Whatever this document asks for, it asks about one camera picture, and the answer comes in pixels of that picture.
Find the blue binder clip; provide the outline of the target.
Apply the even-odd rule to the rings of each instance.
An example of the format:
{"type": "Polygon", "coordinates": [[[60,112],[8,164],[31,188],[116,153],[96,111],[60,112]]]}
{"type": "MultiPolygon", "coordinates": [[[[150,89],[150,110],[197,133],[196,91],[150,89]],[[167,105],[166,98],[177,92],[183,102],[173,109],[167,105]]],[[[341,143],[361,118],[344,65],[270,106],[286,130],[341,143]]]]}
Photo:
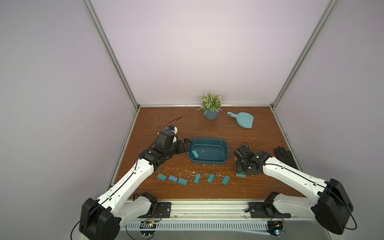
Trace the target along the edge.
{"type": "Polygon", "coordinates": [[[173,182],[173,183],[177,183],[178,180],[179,180],[179,171],[180,171],[180,169],[179,169],[179,168],[176,168],[175,171],[174,171],[174,173],[171,174],[171,175],[168,177],[169,181],[171,181],[171,182],[173,182]]]}

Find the teal binder clip three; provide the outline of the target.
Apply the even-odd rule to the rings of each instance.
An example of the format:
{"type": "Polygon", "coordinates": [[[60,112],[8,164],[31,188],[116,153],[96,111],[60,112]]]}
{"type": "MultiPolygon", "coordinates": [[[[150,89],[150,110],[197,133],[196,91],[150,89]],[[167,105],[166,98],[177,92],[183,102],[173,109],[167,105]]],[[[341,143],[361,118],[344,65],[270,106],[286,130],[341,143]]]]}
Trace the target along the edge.
{"type": "Polygon", "coordinates": [[[208,177],[208,178],[207,178],[207,182],[210,183],[210,184],[213,182],[213,180],[215,179],[215,176],[216,176],[216,174],[213,174],[213,173],[205,173],[205,172],[203,172],[203,175],[204,175],[205,177],[208,177]]]}

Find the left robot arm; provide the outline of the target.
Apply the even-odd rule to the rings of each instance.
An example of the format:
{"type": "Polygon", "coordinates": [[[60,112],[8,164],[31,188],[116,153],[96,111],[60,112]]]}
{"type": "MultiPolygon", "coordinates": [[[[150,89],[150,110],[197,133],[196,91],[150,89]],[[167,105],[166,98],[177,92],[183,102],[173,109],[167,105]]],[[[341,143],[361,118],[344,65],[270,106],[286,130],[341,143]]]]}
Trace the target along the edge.
{"type": "Polygon", "coordinates": [[[174,126],[161,130],[114,186],[98,198],[88,198],[83,203],[80,220],[74,226],[79,230],[81,240],[114,240],[122,227],[140,216],[154,213],[158,200],[149,193],[138,196],[129,204],[126,201],[167,160],[191,150],[191,140],[180,140],[177,131],[174,126]]]}

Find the teal binder clip four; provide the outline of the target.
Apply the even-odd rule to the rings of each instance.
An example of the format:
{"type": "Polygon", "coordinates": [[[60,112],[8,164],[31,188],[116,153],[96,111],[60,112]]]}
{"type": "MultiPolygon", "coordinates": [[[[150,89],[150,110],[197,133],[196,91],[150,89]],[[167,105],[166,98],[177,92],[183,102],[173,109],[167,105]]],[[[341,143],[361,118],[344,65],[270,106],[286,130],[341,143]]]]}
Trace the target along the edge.
{"type": "Polygon", "coordinates": [[[222,184],[223,185],[227,185],[228,183],[229,183],[229,180],[230,180],[230,176],[228,176],[228,175],[221,175],[221,174],[219,174],[219,173],[216,173],[216,176],[217,177],[219,177],[221,180],[222,180],[222,184]]]}

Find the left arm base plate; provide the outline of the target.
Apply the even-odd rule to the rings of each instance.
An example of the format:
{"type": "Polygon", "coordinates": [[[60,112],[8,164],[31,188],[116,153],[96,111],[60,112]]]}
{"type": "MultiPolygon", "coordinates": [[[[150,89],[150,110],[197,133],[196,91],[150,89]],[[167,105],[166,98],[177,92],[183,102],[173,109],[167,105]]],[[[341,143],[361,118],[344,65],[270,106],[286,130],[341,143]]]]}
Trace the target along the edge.
{"type": "Polygon", "coordinates": [[[172,210],[171,202],[157,202],[155,205],[150,207],[150,210],[147,214],[140,216],[140,219],[149,219],[149,218],[170,218],[172,210]]]}

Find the teal plastic storage box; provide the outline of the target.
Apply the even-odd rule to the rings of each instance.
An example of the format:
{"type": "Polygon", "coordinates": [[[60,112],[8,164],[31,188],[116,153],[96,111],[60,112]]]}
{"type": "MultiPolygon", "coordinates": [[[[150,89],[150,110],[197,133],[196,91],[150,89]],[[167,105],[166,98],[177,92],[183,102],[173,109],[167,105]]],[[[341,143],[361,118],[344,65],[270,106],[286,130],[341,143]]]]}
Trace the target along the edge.
{"type": "Polygon", "coordinates": [[[188,157],[195,164],[223,165],[229,159],[228,144],[223,139],[194,138],[191,140],[191,150],[188,152],[188,157]],[[192,151],[201,149],[204,149],[205,152],[196,159],[192,151]]]}

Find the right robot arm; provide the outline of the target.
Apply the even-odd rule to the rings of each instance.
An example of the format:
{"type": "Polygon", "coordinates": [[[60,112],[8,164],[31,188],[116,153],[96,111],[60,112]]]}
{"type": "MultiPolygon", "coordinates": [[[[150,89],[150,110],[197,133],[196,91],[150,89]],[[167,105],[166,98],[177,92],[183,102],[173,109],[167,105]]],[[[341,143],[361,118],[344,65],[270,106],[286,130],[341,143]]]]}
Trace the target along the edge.
{"type": "Polygon", "coordinates": [[[241,145],[234,151],[237,174],[265,175],[288,185],[302,197],[272,192],[250,212],[263,212],[270,219],[288,215],[316,220],[327,231],[342,235],[349,220],[353,220],[353,204],[342,183],[315,178],[297,169],[293,154],[284,147],[277,147],[275,155],[265,151],[253,153],[249,146],[241,145]]]}

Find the teal binder clip seven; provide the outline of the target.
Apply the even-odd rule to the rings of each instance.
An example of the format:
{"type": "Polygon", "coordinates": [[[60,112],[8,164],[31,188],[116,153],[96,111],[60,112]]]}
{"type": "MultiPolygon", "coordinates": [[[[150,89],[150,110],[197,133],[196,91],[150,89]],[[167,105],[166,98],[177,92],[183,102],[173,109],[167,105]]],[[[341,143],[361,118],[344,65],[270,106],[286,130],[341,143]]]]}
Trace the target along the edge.
{"type": "Polygon", "coordinates": [[[192,154],[194,155],[194,157],[196,158],[196,159],[198,159],[200,156],[201,156],[201,154],[202,153],[204,153],[205,152],[205,150],[204,149],[201,149],[201,150],[193,150],[192,151],[192,154]]]}

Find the teal binder clip two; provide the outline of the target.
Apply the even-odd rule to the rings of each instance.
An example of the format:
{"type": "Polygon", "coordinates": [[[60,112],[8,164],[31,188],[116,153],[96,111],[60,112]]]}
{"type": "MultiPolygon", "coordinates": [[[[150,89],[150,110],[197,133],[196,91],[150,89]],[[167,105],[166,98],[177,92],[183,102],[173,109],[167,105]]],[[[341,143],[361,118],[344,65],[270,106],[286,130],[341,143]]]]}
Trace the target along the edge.
{"type": "Polygon", "coordinates": [[[192,177],[195,177],[194,178],[194,183],[195,184],[198,184],[200,182],[201,176],[202,176],[201,174],[192,175],[192,177]]]}

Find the teal binder clip one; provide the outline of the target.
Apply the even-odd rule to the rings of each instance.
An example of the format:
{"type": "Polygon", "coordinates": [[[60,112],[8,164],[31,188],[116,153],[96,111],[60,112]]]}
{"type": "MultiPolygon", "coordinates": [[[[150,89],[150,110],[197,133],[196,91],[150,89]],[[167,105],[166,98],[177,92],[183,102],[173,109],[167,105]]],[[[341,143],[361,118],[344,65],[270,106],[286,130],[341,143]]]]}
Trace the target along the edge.
{"type": "Polygon", "coordinates": [[[182,173],[180,175],[178,183],[181,184],[181,185],[187,186],[188,185],[188,175],[189,175],[189,172],[188,171],[184,171],[184,173],[182,173]]]}

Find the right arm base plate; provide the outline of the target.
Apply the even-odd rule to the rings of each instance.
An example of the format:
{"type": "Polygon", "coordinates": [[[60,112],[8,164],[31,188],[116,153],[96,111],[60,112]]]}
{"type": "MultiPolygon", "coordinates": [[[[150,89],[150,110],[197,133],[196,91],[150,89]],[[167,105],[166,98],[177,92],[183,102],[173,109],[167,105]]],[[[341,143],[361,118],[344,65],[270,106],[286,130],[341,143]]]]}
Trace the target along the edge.
{"type": "Polygon", "coordinates": [[[268,202],[249,202],[246,213],[250,213],[251,218],[291,218],[289,213],[280,213],[272,203],[268,202]]]}

